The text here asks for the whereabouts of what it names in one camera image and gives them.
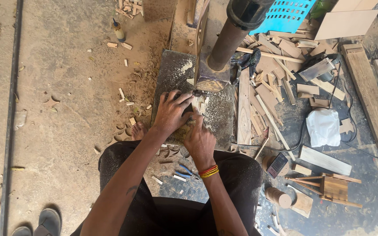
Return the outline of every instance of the blue plastic crate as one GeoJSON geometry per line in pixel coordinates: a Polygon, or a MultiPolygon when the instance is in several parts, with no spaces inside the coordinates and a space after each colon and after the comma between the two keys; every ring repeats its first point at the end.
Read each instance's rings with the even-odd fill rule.
{"type": "Polygon", "coordinates": [[[269,8],[259,28],[249,34],[266,33],[269,30],[295,33],[315,2],[316,0],[277,0],[269,8]]]}

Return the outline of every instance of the glue bottle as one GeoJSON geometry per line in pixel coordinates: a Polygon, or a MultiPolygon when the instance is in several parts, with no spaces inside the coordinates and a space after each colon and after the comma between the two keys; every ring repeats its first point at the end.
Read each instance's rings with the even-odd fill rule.
{"type": "Polygon", "coordinates": [[[113,18],[112,28],[113,28],[113,31],[115,32],[115,35],[118,38],[119,42],[124,42],[125,41],[125,34],[123,33],[123,30],[121,28],[121,24],[116,22],[114,18],[113,18]]]}

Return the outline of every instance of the hand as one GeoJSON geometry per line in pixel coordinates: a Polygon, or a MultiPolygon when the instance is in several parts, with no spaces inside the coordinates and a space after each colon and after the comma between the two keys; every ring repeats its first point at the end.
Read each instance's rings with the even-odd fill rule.
{"type": "Polygon", "coordinates": [[[215,165],[214,148],[217,139],[203,125],[202,115],[196,112],[192,119],[196,120],[196,124],[188,131],[183,145],[192,156],[196,168],[201,172],[215,165]]]}
{"type": "Polygon", "coordinates": [[[180,90],[175,89],[170,93],[164,92],[160,96],[160,104],[158,105],[153,127],[165,132],[167,136],[170,136],[174,131],[183,126],[194,114],[193,112],[186,112],[182,116],[183,111],[191,104],[194,96],[192,95],[192,91],[189,91],[174,100],[174,96],[181,93],[180,90]]]}

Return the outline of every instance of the smartphone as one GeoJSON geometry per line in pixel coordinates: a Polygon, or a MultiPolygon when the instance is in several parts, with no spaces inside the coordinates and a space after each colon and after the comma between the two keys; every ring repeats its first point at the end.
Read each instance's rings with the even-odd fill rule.
{"type": "Polygon", "coordinates": [[[279,153],[273,162],[270,164],[266,172],[275,179],[279,172],[281,172],[282,168],[284,168],[285,164],[288,162],[288,159],[284,156],[284,154],[279,153]]]}

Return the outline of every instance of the pliers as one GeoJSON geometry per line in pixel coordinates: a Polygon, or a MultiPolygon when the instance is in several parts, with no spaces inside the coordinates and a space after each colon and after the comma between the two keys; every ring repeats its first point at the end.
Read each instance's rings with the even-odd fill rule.
{"type": "Polygon", "coordinates": [[[185,169],[185,170],[189,173],[189,175],[182,174],[182,173],[180,173],[180,172],[178,172],[178,171],[176,171],[176,174],[178,174],[178,175],[180,175],[180,176],[182,176],[182,177],[186,177],[186,178],[188,178],[188,179],[190,179],[190,178],[193,176],[193,177],[195,178],[195,180],[198,180],[198,181],[201,180],[201,178],[199,178],[197,175],[193,174],[193,172],[190,171],[189,169],[187,169],[184,165],[179,164],[179,166],[180,166],[181,168],[185,169]]]}

